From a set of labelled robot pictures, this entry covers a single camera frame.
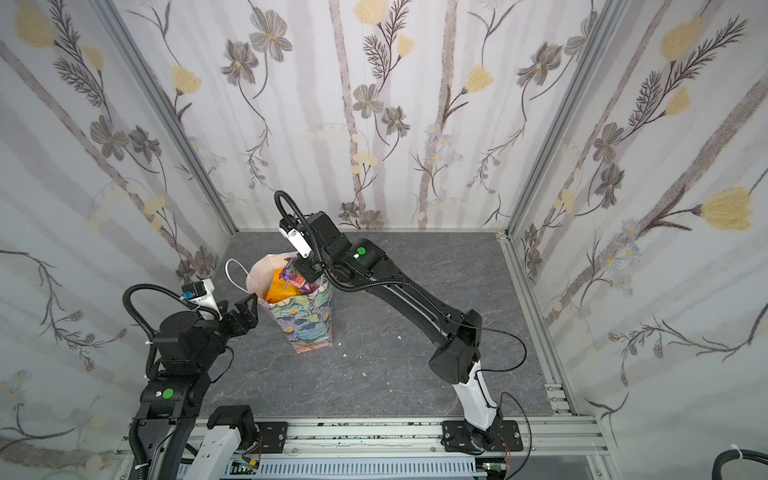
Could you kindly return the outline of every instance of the light blue slotted cable duct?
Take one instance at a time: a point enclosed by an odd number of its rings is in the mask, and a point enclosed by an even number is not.
[[[184,478],[179,468],[177,480]],[[486,478],[475,470],[475,459],[468,457],[428,458],[269,458],[262,460],[257,473],[232,474],[233,463],[227,464],[221,478],[274,478],[279,480],[352,480],[354,478],[407,479],[445,478],[472,480]]]

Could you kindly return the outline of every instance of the metal bracket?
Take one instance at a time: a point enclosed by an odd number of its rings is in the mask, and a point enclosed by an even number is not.
[[[442,441],[446,452],[464,452],[471,451],[474,448],[472,439],[469,438],[469,431],[466,428],[464,420],[446,420],[442,423]],[[523,441],[520,436],[520,428],[515,420],[502,420],[499,427],[499,436],[493,446],[486,450],[487,452],[505,451],[504,444],[510,452],[522,452]]]
[[[547,398],[555,415],[574,415],[562,384],[545,383],[544,387],[547,389]]]
[[[283,453],[288,422],[257,422],[261,431],[261,453]]]

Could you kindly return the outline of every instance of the floral paper bag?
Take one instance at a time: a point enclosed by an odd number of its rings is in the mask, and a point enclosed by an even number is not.
[[[291,296],[282,302],[268,303],[263,293],[270,288],[276,270],[284,268],[296,252],[267,255],[253,265],[246,279],[246,288],[259,297],[259,304],[270,311],[277,325],[298,353],[330,346],[331,299],[333,287],[321,276],[317,288],[308,295]]]

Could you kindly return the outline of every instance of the metal corner post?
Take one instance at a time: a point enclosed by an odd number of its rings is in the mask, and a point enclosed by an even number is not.
[[[112,0],[90,0],[90,2],[102,26],[118,48],[134,79],[138,82],[141,91],[163,122],[166,132],[186,159],[190,171],[197,179],[200,188],[202,188],[210,201],[210,205],[216,212],[216,215],[221,219],[229,234],[234,235],[237,232],[237,225],[219,198],[216,187],[210,181],[205,168],[195,154],[192,145],[187,139],[187,135],[184,133],[184,128],[181,126],[178,118],[176,118],[176,114],[167,104],[163,89],[154,79],[149,65],[141,56],[131,34],[128,33],[128,29],[118,13],[118,8]]]
[[[536,190],[541,183],[541,178],[544,176],[552,158],[554,158],[565,129],[573,118],[576,108],[587,90],[589,81],[597,69],[608,42],[611,40],[611,36],[621,19],[621,14],[629,2],[630,0],[606,0],[603,12],[594,26],[594,34],[590,35],[584,47],[583,56],[578,62],[576,72],[571,79],[571,83],[568,85],[562,104],[558,109],[558,113],[554,116],[546,140],[536,156],[536,161],[525,182],[522,194],[517,200],[515,209],[512,211],[506,230],[508,237],[517,230],[526,210],[530,207]]]

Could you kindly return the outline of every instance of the black mounting plate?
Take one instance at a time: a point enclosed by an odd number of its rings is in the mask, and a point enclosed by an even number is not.
[[[256,422],[256,424],[261,431],[261,453],[283,453],[283,447],[286,444],[288,423]]]
[[[467,452],[475,447],[469,439],[469,431],[464,420],[446,420],[442,423],[442,441],[446,452]],[[504,452],[504,443],[510,452],[522,452],[523,440],[520,428],[515,420],[502,420],[499,426],[498,439],[487,452]]]

